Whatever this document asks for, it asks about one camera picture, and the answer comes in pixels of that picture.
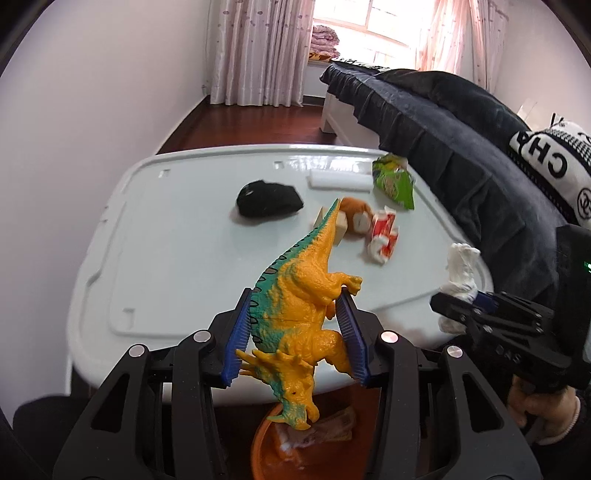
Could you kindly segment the right hand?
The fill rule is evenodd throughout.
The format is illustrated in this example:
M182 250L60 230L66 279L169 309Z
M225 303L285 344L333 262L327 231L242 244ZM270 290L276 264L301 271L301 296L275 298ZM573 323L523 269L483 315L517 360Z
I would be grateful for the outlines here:
M517 376L508 396L507 408L520 428L526 426L527 415L542 420L542 433L537 442L550 445L564 439L574 428L581 411L581 401L570 386L552 394L528 393L528 384Z

